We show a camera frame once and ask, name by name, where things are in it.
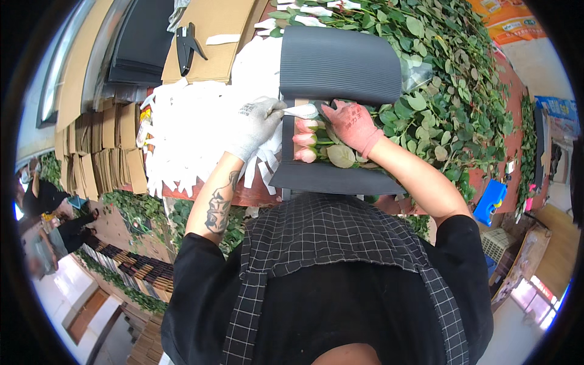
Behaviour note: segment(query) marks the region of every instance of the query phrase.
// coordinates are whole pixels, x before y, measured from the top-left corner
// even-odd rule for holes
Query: woman
[[[59,269],[59,260],[77,251],[86,241],[87,233],[84,226],[97,219],[99,210],[61,224],[47,234],[44,229],[39,230],[30,241],[29,255],[27,255],[29,272],[35,279],[54,274]]]

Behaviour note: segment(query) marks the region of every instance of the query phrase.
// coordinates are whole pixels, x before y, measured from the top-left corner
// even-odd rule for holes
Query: black t-shirt
[[[488,276],[478,227],[447,219],[430,262],[449,285],[463,320],[470,363],[493,333]],[[219,248],[185,236],[174,292],[162,323],[162,347],[176,365],[216,364],[239,293],[241,246]],[[444,364],[444,340],[432,299],[417,273],[363,262],[305,267],[267,282],[253,364],[310,364],[348,343],[368,343],[383,364]]]

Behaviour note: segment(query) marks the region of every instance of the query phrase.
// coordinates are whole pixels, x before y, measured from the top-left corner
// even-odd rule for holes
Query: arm
[[[227,215],[239,172],[244,162],[225,152],[207,179],[190,211],[186,233],[203,236],[215,244],[221,242],[227,227]]]
[[[48,247],[48,251],[51,253],[51,255],[53,257],[53,264],[55,265],[55,270],[58,270],[59,269],[59,264],[57,263],[57,256],[55,255],[55,252],[53,251],[53,245],[51,244],[51,241],[49,240],[48,235],[44,231],[44,229],[41,228],[39,230],[39,236],[41,236],[41,238],[43,239],[44,243]]]
[[[369,158],[398,179],[437,226],[454,215],[471,217],[462,195],[442,173],[389,139],[379,138]]]
[[[395,176],[438,226],[454,215],[471,216],[454,185],[430,164],[385,138],[367,109],[356,103],[335,103],[336,110],[322,109],[340,139]]]
[[[221,242],[239,172],[244,162],[274,134],[284,108],[283,102],[266,97],[241,107],[234,116],[225,153],[194,201],[185,233],[195,233],[215,244]]]
[[[40,180],[39,173],[35,171],[34,175],[33,175],[33,182],[32,182],[33,195],[35,197],[39,197],[39,180]]]

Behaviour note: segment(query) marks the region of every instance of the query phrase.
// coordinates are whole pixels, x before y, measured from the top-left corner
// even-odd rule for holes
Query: pink rose
[[[314,148],[304,147],[294,154],[294,159],[299,159],[310,164],[317,159],[317,151]]]
[[[301,133],[314,133],[319,129],[325,128],[325,123],[312,119],[297,119],[296,127]]]
[[[317,135],[314,133],[300,133],[292,137],[292,140],[302,147],[314,147],[317,144]]]

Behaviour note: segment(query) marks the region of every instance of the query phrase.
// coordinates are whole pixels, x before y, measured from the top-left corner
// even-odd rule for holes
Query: plastic crate
[[[505,250],[516,242],[503,228],[485,232],[481,235],[483,252],[499,264]]]

